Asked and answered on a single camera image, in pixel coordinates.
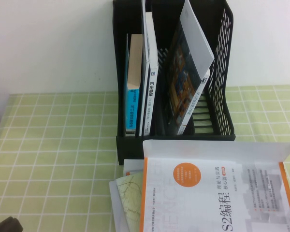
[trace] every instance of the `white wall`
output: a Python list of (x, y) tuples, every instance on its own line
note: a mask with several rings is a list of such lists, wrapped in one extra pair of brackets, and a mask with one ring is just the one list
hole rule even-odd
[(290, 84), (290, 0), (227, 0), (234, 16), (227, 85)]
[(111, 0), (0, 0), (0, 118), (9, 93), (117, 90)]
[[(290, 0), (228, 0), (227, 85), (290, 84)], [(111, 0), (0, 0), (0, 118), (9, 93), (116, 90)]]

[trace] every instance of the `file rack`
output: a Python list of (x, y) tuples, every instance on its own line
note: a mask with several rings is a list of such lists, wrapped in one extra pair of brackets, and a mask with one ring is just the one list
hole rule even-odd
[[(140, 0), (113, 1), (113, 35), (118, 80), (117, 155), (119, 165), (124, 159), (143, 159), (143, 141), (168, 140), (221, 140), (234, 141), (234, 127), (225, 98), (233, 15), (225, 0), (190, 0), (192, 8), (211, 46), (215, 59), (210, 67), (211, 76), (183, 135), (167, 136), (164, 133), (160, 79), (155, 96), (151, 133), (146, 137), (124, 136), (124, 69), (126, 34), (142, 33), (142, 5)], [(146, 11), (153, 14), (157, 47), (167, 51), (179, 21), (184, 0), (152, 0), (146, 2)]]

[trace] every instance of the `desk organizer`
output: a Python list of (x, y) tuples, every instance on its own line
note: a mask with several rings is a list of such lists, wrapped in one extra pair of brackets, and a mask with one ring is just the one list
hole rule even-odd
[[(205, 108), (206, 113), (196, 113), (191, 117), (183, 135), (164, 134), (163, 111), (160, 107), (159, 79), (155, 96), (153, 121), (150, 136), (124, 136), (124, 69), (126, 34), (142, 33), (142, 5), (140, 0), (113, 1), (113, 34), (116, 54), (118, 80), (118, 127), (117, 154), (119, 165), (124, 159), (143, 159), (143, 141), (147, 139), (168, 140), (224, 140), (234, 141), (234, 127), (225, 99), (225, 86), (229, 65), (233, 15), (225, 0), (190, 0), (194, 13), (211, 46), (215, 59), (210, 67), (211, 76), (204, 89), (197, 109)], [(179, 21), (184, 0), (152, 0), (146, 2), (146, 11), (153, 14), (157, 47), (160, 51), (168, 49)]]

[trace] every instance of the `green checkered tablecloth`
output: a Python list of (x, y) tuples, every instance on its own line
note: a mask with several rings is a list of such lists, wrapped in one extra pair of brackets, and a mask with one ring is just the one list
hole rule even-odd
[[(290, 86), (230, 87), (237, 141), (290, 142)], [(25, 232), (114, 232), (108, 182), (117, 93), (11, 95), (0, 124), (0, 221)], [(290, 157), (285, 162), (290, 183)]]

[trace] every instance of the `book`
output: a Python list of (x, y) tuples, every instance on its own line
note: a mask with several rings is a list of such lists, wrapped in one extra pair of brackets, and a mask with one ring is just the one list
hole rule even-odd
[(142, 34), (132, 34), (130, 50), (127, 39), (125, 83), (125, 135), (135, 136), (141, 84)]
[(167, 93), (163, 107), (168, 135), (183, 134), (210, 77), (213, 60), (210, 45), (186, 0), (165, 66)]
[(143, 125), (144, 125), (144, 111), (146, 103), (147, 94), (147, 83), (148, 83), (148, 71), (149, 71), (149, 46), (148, 46), (148, 36), (146, 28), (146, 11), (145, 2), (142, 0), (142, 34), (143, 34), (143, 60), (142, 60), (142, 84), (143, 92), (141, 98), (141, 109), (140, 109), (140, 122), (139, 122), (139, 136), (143, 135)]
[(148, 70), (148, 83), (146, 93), (146, 107), (144, 111), (144, 126), (143, 136), (150, 134), (150, 127), (152, 115), (154, 110), (157, 76), (158, 76), (158, 50), (155, 36), (154, 21), (151, 12), (146, 12), (146, 28), (148, 37), (148, 50), (149, 50), (149, 70)]
[(141, 219), (143, 172), (116, 179), (118, 193), (130, 232), (139, 232)]
[(290, 232), (290, 143), (146, 140), (140, 232)]
[(124, 208), (121, 203), (120, 195), (117, 189), (117, 183), (115, 180), (109, 182), (112, 209), (114, 216), (114, 224), (116, 232), (129, 231)]

